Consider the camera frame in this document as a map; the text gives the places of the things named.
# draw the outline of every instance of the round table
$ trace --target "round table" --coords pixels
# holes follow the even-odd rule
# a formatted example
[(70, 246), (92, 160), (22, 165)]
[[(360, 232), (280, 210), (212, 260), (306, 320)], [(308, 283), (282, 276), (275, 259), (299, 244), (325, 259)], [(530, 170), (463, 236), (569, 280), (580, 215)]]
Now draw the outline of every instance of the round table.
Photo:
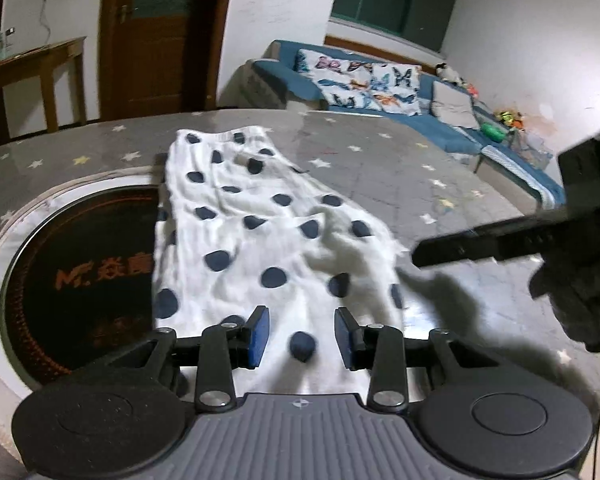
[[(382, 219), (407, 248), (520, 215), (467, 167), (386, 118), (220, 110), (98, 123), (0, 147), (0, 288), (27, 234), (53, 211), (107, 187), (159, 182), (178, 129), (223, 132), (251, 124), (267, 128), (299, 167)], [(431, 328), (453, 330), (567, 388), (597, 414), (600, 355), (566, 338), (546, 298), (530, 298), (527, 282), (539, 264), (521, 258), (419, 270), (402, 258), (404, 333), (426, 338)], [(18, 457), (10, 418), (29, 389), (3, 346), (0, 338), (0, 464), (7, 471)]]

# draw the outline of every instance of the wooden door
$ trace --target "wooden door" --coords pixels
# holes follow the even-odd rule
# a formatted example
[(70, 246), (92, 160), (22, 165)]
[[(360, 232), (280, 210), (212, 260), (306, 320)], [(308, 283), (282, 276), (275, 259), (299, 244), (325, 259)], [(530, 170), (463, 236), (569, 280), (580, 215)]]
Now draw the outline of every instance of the wooden door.
[(228, 0), (103, 0), (103, 120), (215, 108)]

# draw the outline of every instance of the white wall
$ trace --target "white wall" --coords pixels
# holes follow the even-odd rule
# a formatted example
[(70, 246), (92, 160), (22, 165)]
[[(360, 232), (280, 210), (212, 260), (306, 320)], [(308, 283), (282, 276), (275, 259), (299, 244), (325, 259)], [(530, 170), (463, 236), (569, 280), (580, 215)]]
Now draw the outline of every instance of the white wall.
[[(552, 150), (600, 130), (600, 0), (457, 0), (442, 51)], [(547, 173), (558, 177), (557, 165)]]
[[(12, 52), (42, 46), (46, 30), (40, 25), (42, 0), (4, 0), (2, 27), (15, 27)], [(98, 102), (98, 23), (100, 0), (48, 0), (46, 17), (51, 26), (49, 43), (86, 36), (84, 42), (84, 90), (88, 120), (100, 117)], [(59, 124), (77, 121), (73, 80), (67, 66), (54, 73)], [(27, 79), (4, 88), (4, 105), (11, 137), (46, 128), (40, 80)]]
[(327, 25), (327, 34), (336, 38), (343, 38), (344, 40), (356, 41), (376, 48), (382, 48), (394, 54), (410, 57), (421, 63), (433, 66), (444, 61), (444, 58), (440, 54), (428, 48), (391, 37), (389, 34), (369, 30), (355, 23), (343, 23), (342, 20), (332, 19)]
[(273, 40), (322, 44), (333, 0), (229, 0), (218, 75), (218, 104), (237, 101), (235, 71)]

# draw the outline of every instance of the wooden table leg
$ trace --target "wooden table leg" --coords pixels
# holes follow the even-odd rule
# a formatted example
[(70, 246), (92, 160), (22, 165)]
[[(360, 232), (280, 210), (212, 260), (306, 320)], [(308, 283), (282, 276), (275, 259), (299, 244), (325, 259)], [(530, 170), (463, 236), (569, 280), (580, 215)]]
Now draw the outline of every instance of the wooden table leg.
[(45, 107), (46, 130), (52, 134), (58, 131), (58, 113), (56, 112), (56, 93), (54, 91), (54, 73), (50, 68), (40, 71), (42, 104)]
[(75, 65), (75, 97), (78, 99), (78, 122), (84, 126), (87, 123), (87, 107), (84, 102), (84, 75), (82, 54), (74, 57)]

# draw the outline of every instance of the metal screw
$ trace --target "metal screw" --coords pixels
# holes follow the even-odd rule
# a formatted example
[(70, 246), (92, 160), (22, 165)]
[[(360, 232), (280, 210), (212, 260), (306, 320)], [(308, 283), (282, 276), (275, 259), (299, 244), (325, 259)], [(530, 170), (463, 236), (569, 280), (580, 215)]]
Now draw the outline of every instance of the metal screw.
[(211, 390), (200, 395), (200, 402), (207, 406), (226, 406), (231, 401), (231, 397), (228, 394), (221, 392), (220, 390)]
[(384, 390), (374, 394), (374, 402), (380, 406), (400, 406), (404, 402), (404, 395), (393, 390)]

